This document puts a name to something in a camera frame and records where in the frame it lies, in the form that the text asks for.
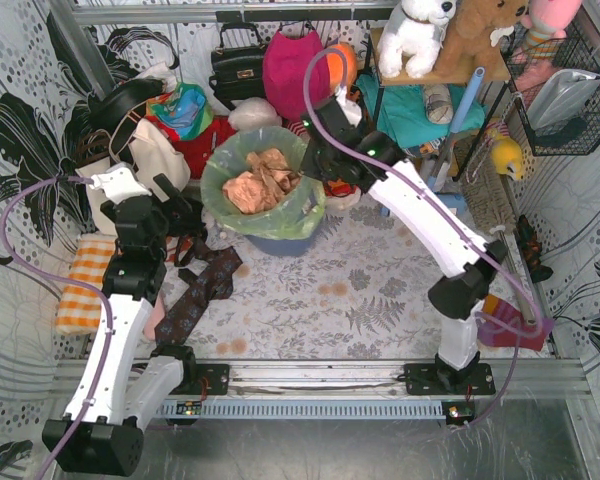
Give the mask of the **green plastic trash bag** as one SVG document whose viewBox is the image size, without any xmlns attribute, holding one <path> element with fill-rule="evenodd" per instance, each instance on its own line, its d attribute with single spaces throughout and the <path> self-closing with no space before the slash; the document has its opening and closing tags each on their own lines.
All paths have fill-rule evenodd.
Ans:
<svg viewBox="0 0 600 480">
<path fill-rule="evenodd" d="M 207 161 L 202 203 L 214 219 L 242 235 L 303 240 L 325 213 L 322 184 L 300 172 L 306 142 L 282 127 L 240 131 Z"/>
</svg>

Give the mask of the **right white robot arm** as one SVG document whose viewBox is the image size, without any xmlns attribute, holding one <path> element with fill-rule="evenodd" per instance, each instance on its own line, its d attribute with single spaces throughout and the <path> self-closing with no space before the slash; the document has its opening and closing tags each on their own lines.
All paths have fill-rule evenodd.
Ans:
<svg viewBox="0 0 600 480">
<path fill-rule="evenodd" d="M 494 394 L 491 368 L 480 360 L 476 316 L 507 255 L 504 243 L 488 242 L 464 225 L 389 136 L 362 134 L 335 99 L 308 107 L 302 121 L 310 134 L 302 173 L 323 182 L 342 180 L 369 194 L 417 237 L 442 272 L 428 291 L 444 318 L 440 345 L 433 361 L 405 366 L 408 393 Z"/>
</svg>

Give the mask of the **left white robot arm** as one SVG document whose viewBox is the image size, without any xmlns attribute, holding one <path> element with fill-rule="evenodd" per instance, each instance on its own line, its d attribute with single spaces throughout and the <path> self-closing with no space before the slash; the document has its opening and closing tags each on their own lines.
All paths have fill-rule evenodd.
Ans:
<svg viewBox="0 0 600 480">
<path fill-rule="evenodd" d="M 129 379 L 166 275 L 169 223 L 127 166 L 91 181 L 113 204 L 116 251 L 97 292 L 101 320 L 84 373 L 62 418 L 45 423 L 42 440 L 65 472 L 130 476 L 148 424 L 170 393 L 196 383 L 197 365 L 191 348 L 159 346 Z"/>
</svg>

